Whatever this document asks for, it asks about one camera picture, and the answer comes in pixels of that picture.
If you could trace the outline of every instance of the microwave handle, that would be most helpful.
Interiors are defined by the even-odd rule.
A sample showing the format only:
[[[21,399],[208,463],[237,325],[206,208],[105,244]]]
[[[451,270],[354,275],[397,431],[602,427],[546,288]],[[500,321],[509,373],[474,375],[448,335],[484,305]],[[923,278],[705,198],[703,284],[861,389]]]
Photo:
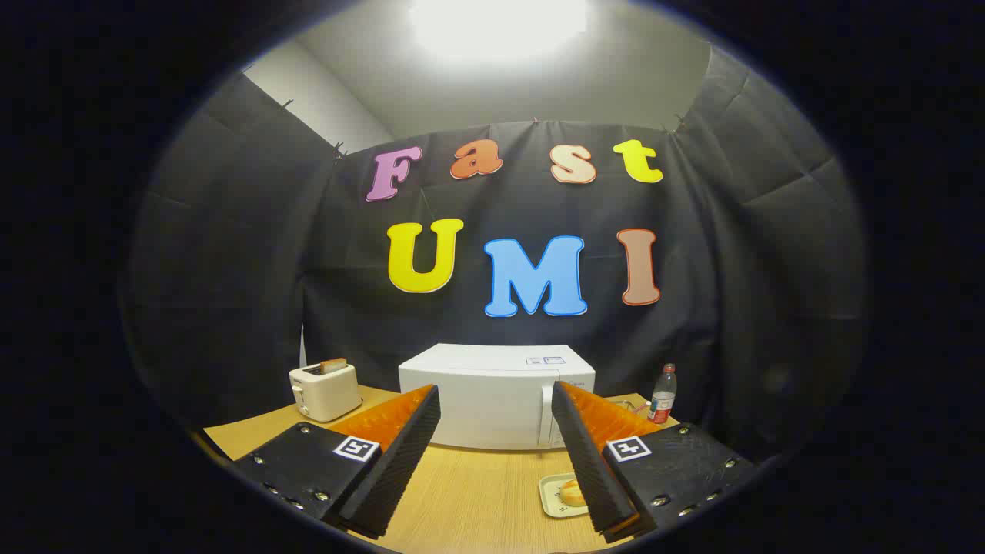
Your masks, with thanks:
[[[541,404],[541,434],[537,440],[537,445],[549,445],[551,443],[551,424],[554,421],[554,414],[551,413],[551,398],[554,397],[554,384],[545,384],[541,387],[543,403]]]

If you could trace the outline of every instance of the blue letter m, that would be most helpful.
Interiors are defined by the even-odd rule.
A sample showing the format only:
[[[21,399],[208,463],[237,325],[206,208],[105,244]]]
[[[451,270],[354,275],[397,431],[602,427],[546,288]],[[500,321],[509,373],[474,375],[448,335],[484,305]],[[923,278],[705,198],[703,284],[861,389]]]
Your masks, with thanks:
[[[578,283],[578,252],[585,246],[579,237],[554,237],[544,248],[541,262],[534,268],[527,253],[515,239],[497,239],[483,250],[492,258],[492,302],[486,305],[489,317],[516,315],[510,301],[513,287],[523,309],[537,311],[544,292],[551,286],[551,296],[544,304],[547,315],[582,315],[588,304],[581,300]]]

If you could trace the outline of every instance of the colorful foam letter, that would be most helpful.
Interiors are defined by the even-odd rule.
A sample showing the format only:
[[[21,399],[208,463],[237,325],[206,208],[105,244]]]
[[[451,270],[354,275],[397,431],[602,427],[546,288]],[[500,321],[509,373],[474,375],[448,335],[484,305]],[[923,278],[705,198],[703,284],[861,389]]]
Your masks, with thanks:
[[[657,182],[664,178],[663,172],[651,170],[646,163],[646,159],[655,157],[657,152],[652,148],[644,147],[638,140],[632,139],[617,144],[613,147],[613,152],[623,155],[626,172],[639,182]]]
[[[398,223],[386,231],[390,238],[387,272],[394,287],[405,293],[433,293],[451,279],[455,269],[455,235],[465,227],[460,219],[439,219],[431,224],[437,235],[434,268],[428,273],[414,270],[414,242],[421,234],[421,224]]]
[[[404,182],[407,174],[411,172],[411,162],[401,160],[399,164],[394,165],[394,163],[401,158],[417,161],[421,155],[420,146],[377,155],[375,158],[376,177],[372,180],[372,190],[366,195],[366,202],[386,200],[396,196],[397,189],[393,186],[393,177],[397,177],[397,182]]]
[[[623,229],[616,239],[625,246],[626,275],[629,285],[623,293],[623,304],[646,306],[660,300],[660,289],[653,283],[653,256],[650,245],[657,240],[646,229]]]
[[[478,173],[488,175],[499,171],[502,160],[499,158],[499,145],[494,140],[474,140],[455,151],[455,163],[451,165],[451,176],[468,178]]]
[[[578,252],[585,246],[580,237],[554,237],[544,248],[541,262],[534,268],[515,239],[486,242],[483,250],[492,258],[492,302],[486,305],[489,317],[512,317],[516,305],[510,301],[510,286],[523,309],[537,311],[548,286],[551,295],[544,304],[547,315],[582,315],[588,304],[581,299],[578,282]]]
[[[588,160],[592,154],[584,146],[558,144],[551,149],[551,174],[560,182],[586,183],[595,180],[595,166]]]

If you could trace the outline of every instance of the black backdrop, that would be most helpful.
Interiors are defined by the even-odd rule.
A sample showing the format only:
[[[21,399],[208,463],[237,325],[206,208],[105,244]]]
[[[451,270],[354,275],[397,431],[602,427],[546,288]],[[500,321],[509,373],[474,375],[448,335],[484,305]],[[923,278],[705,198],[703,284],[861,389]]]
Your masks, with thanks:
[[[457,180],[454,151],[492,138],[501,170]],[[615,144],[657,151],[658,183],[625,171]],[[593,153],[587,185],[549,173],[556,144]],[[399,193],[365,202],[373,158],[420,146]],[[455,274],[427,295],[387,277],[394,224],[460,218]],[[143,377],[195,426],[293,400],[298,337],[312,360],[346,356],[363,384],[396,390],[397,366],[436,342],[569,344],[595,390],[647,395],[679,366],[675,416],[746,455],[801,440],[844,391],[865,340],[867,265],[840,163],[775,88],[712,49],[674,133],[543,121],[402,139],[337,160],[334,149],[245,78],[224,86],[165,154],[144,199],[128,291]],[[661,300],[628,307],[616,232],[652,230]],[[483,244],[520,241],[535,263],[558,235],[585,239],[588,313],[490,318]],[[420,237],[418,268],[433,264]]]

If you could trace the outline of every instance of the white ceiling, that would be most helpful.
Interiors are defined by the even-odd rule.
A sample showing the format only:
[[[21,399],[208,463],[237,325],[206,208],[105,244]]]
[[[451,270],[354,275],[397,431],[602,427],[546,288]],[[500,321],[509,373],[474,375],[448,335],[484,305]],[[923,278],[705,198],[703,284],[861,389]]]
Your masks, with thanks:
[[[412,5],[366,0],[298,38],[395,139],[534,117],[673,130],[708,61],[696,31],[650,8],[604,0],[589,2],[587,32],[560,52],[508,65],[452,64],[419,44]]]

